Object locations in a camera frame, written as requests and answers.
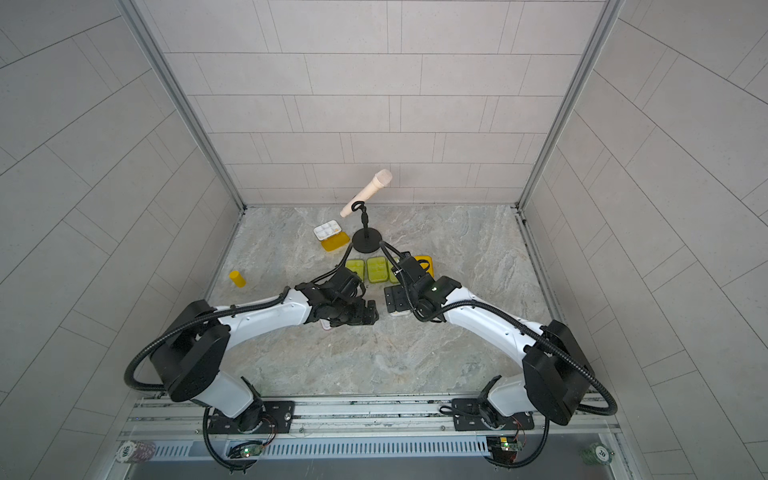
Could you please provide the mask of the green pillbox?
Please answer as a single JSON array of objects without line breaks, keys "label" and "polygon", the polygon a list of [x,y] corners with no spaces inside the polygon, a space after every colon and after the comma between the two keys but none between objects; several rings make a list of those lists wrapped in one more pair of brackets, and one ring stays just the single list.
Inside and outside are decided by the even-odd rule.
[{"label": "green pillbox", "polygon": [[393,270],[393,265],[391,263],[388,264],[387,271],[388,271],[389,282],[392,284],[398,284],[399,280]]},{"label": "green pillbox", "polygon": [[345,267],[355,273],[361,281],[365,281],[365,266],[362,259],[350,259],[345,262]]},{"label": "green pillbox", "polygon": [[389,262],[385,257],[372,257],[366,260],[368,280],[372,284],[384,283],[389,280]]}]

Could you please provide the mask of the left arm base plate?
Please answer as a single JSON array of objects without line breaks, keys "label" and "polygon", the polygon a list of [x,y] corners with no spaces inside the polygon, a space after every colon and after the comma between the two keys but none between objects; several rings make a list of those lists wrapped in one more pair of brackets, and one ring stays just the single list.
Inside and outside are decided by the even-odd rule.
[{"label": "left arm base plate", "polygon": [[295,407],[294,401],[266,401],[259,409],[249,407],[234,419],[215,410],[209,415],[207,429],[212,434],[287,434]]}]

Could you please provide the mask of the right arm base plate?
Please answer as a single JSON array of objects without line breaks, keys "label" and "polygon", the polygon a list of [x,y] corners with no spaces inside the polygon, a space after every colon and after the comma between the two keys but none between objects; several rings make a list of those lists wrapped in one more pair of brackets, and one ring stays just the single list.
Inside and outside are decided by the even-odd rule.
[{"label": "right arm base plate", "polygon": [[474,398],[453,398],[441,407],[453,420],[456,431],[529,431],[535,428],[529,412],[503,416],[488,401]]}]

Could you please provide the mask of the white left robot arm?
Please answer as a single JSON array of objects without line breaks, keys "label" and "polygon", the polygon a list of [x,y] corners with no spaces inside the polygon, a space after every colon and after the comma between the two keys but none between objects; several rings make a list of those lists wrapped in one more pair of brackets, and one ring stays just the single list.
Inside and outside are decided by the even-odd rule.
[{"label": "white left robot arm", "polygon": [[214,308],[190,303],[177,319],[129,362],[124,383],[144,392],[164,392],[174,402],[212,408],[250,433],[267,410],[255,387],[221,370],[231,348],[266,333],[319,321],[330,327],[371,326],[376,303],[366,300],[362,280],[339,267],[321,281],[285,288],[279,295],[244,305]]}]

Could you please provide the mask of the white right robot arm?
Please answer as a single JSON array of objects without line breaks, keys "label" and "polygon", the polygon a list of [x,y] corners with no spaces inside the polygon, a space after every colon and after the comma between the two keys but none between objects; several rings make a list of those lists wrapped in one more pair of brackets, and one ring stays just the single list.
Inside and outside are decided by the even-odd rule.
[{"label": "white right robot arm", "polygon": [[458,281],[434,279],[412,256],[392,262],[406,303],[422,321],[440,320],[464,328],[506,354],[522,373],[489,383],[477,400],[477,415],[500,429],[523,412],[566,426],[577,412],[612,416],[618,404],[596,378],[569,327],[553,320],[528,321],[483,301]]}]

